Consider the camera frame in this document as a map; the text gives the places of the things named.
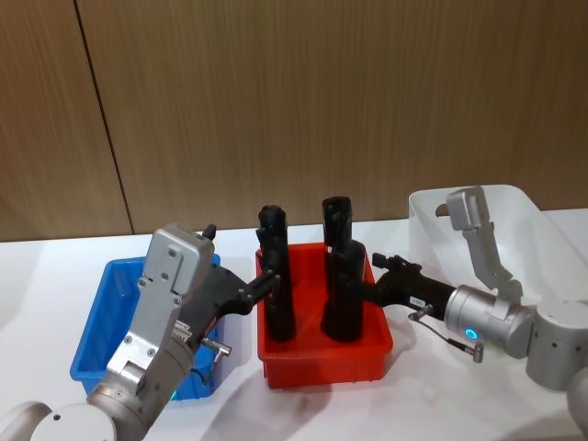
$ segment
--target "red plastic bin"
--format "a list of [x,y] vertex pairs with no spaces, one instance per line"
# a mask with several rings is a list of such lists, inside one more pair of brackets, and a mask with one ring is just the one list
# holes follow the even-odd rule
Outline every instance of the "red plastic bin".
[[[381,307],[364,303],[362,337],[339,343],[321,330],[322,310],[327,300],[324,243],[288,247],[296,336],[278,342],[266,333],[262,303],[257,308],[257,354],[264,363],[270,389],[297,388],[331,383],[372,381],[385,373],[386,355],[392,350],[392,336]],[[256,254],[257,275],[261,273]],[[374,281],[366,259],[364,279]]]

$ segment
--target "white plastic bin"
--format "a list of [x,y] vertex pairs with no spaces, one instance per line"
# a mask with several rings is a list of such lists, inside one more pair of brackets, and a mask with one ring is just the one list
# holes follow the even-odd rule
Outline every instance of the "white plastic bin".
[[[435,214],[447,194],[461,188],[410,195],[409,260],[429,277],[488,290],[474,275],[461,232],[452,229],[448,216]],[[483,188],[501,261],[522,283],[523,303],[537,304],[545,296],[588,300],[588,266],[533,201],[517,187]]]

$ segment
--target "blue led light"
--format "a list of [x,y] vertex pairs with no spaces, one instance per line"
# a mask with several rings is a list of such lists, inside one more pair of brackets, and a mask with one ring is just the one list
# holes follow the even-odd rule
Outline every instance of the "blue led light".
[[464,331],[464,334],[470,340],[478,340],[478,333],[476,332],[476,330],[474,328],[466,328],[466,330]]

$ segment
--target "white table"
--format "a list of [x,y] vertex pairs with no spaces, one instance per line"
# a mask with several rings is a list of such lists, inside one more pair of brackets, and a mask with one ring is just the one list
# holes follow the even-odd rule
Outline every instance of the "white table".
[[[588,209],[548,215],[588,258]],[[319,242],[322,227],[291,227],[288,234],[291,243]],[[358,222],[354,237],[370,254],[407,255],[408,221]],[[142,235],[0,243],[0,414],[21,401],[55,409],[85,398],[69,368],[104,266],[144,255],[149,241]],[[215,244],[223,266],[254,277],[253,230],[218,232]],[[475,365],[409,322],[407,312],[386,310],[394,350],[382,381],[289,391],[266,386],[255,314],[231,317],[224,334],[235,354],[223,367],[231,374],[207,399],[168,404],[146,439],[582,439],[565,396],[535,385],[525,360],[489,349]]]

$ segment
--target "brown wood grain wall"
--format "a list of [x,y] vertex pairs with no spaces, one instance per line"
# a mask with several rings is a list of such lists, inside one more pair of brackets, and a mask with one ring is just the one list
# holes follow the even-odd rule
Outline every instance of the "brown wood grain wall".
[[131,217],[404,217],[509,183],[588,206],[585,0],[79,0]]
[[0,241],[129,232],[73,2],[0,1]]

